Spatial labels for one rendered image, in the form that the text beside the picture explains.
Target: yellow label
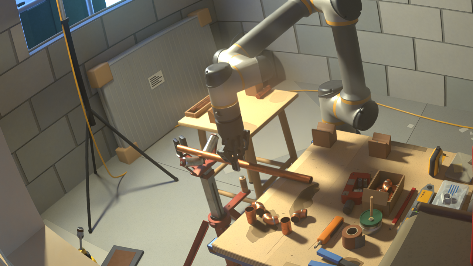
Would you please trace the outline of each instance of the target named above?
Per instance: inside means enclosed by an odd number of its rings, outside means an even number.
[[[430,195],[432,195],[432,191],[422,190],[417,198],[417,201],[429,203]]]

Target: floor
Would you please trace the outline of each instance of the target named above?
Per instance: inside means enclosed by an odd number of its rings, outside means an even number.
[[[317,85],[284,81],[275,89],[317,89]],[[473,125],[470,112],[424,104],[387,96],[372,95],[378,103],[414,114],[465,126]],[[299,97],[286,108],[289,126],[298,155],[312,140],[311,129],[321,121],[316,92],[299,92]],[[460,127],[440,124],[380,106],[378,120],[365,135],[373,132],[390,134],[393,141],[424,147],[440,146],[445,151],[470,154],[473,132],[459,131]],[[179,178],[174,182],[145,158],[131,165],[121,163],[115,156],[107,162],[114,175],[128,172],[123,178],[109,177],[104,167],[90,176],[91,214],[94,232],[85,234],[84,248],[101,263],[113,245],[142,249],[140,266],[182,265],[202,220],[207,219],[209,207],[196,177],[179,168],[172,139],[183,135],[189,146],[198,148],[197,130],[177,127],[146,150]],[[289,157],[284,136],[275,118],[254,137],[255,153],[259,157],[285,160]],[[243,169],[234,172],[230,167],[216,176],[218,188],[238,193],[238,177],[246,176]],[[85,181],[80,183],[41,216],[50,228],[74,246],[79,245],[76,228],[87,227]],[[254,191],[249,195],[254,198]],[[223,204],[230,198],[221,196]],[[249,204],[236,209],[244,212]],[[206,245],[216,237],[209,228],[194,266],[224,265],[225,261],[211,254]]]

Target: table leg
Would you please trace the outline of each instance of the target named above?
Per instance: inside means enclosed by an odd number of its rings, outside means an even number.
[[[205,144],[207,144],[207,134],[205,130],[197,130],[197,133],[199,134],[199,143],[201,144],[201,150],[204,150]]]
[[[245,152],[245,160],[251,163],[256,162],[256,156],[254,154],[253,139],[250,137],[250,143],[248,145],[248,150]],[[256,199],[258,199],[263,194],[263,189],[261,187],[260,173],[255,171],[246,170],[248,173],[248,182],[253,183],[254,192],[256,194]]]
[[[286,117],[286,112],[283,110],[279,113],[279,122],[281,123],[282,133],[284,134],[284,139],[286,140],[286,145],[288,147],[289,156],[292,159],[297,159],[296,147],[294,146],[294,140],[292,140],[291,130],[289,129],[288,118]]]

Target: orange handled tool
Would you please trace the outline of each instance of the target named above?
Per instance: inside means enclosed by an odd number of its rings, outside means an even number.
[[[327,225],[324,231],[317,238],[317,245],[314,248],[317,248],[320,244],[325,245],[333,237],[336,231],[342,226],[343,217],[335,216],[335,218]]]

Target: workbench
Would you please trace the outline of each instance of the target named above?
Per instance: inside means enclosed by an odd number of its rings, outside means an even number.
[[[280,169],[287,169],[291,163],[297,159],[296,148],[294,147],[294,141],[292,140],[291,131],[289,129],[288,119],[284,109],[291,104],[299,94],[297,92],[290,92],[284,90],[273,89],[268,92],[263,98],[257,99],[254,96],[246,95],[245,91],[242,90],[237,93],[238,103],[240,104],[241,117],[245,129],[250,131],[250,142],[248,150],[245,152],[245,160],[251,163],[266,163],[279,167]],[[289,151],[290,158],[286,162],[277,162],[265,158],[256,157],[254,152],[252,138],[273,118],[279,117],[281,123],[282,132],[284,139]],[[206,131],[212,133],[218,133],[217,125],[211,123],[209,115],[204,113],[199,118],[184,117],[178,122],[181,126],[197,129],[199,134],[199,143],[201,150],[203,150],[207,143]],[[215,175],[218,174],[227,164],[221,164],[215,169]],[[247,171],[248,181],[253,183],[256,198],[259,198],[263,191],[276,180],[277,177],[269,178],[264,184],[261,184],[260,174],[254,171]]]
[[[293,232],[290,235],[282,234],[280,224],[276,231],[253,227],[248,224],[245,215],[242,215],[212,242],[212,252],[253,266],[306,266],[311,260],[327,263],[316,254],[317,249],[322,247],[343,258],[356,258],[366,266],[378,265],[419,190],[429,183],[434,185],[435,192],[438,191],[455,153],[444,151],[446,158],[440,172],[431,177],[428,165],[435,147],[424,148],[393,142],[387,159],[379,159],[368,156],[368,140],[371,137],[342,131],[337,131],[337,137],[338,141],[332,148],[311,144],[288,169],[313,176],[312,184],[280,178],[258,199],[268,211],[276,213],[279,220],[285,216],[290,217],[291,207],[307,209],[308,217],[298,224],[293,223]],[[350,224],[359,224],[359,216],[364,211],[362,204],[355,205],[349,215],[342,211],[344,204],[341,202],[341,194],[350,173],[370,173],[373,177],[378,170],[405,175],[403,193],[389,217],[383,217],[381,230],[376,234],[367,235],[364,247],[347,250],[342,246],[342,229],[339,229],[327,244],[314,249],[317,237],[336,215],[344,218],[342,228]],[[295,202],[301,191],[307,191],[311,186],[318,186],[314,189],[313,197]],[[412,187],[417,189],[416,193],[404,210],[400,222],[389,230],[392,219]],[[463,210],[466,210],[470,196],[471,193],[465,201]]]

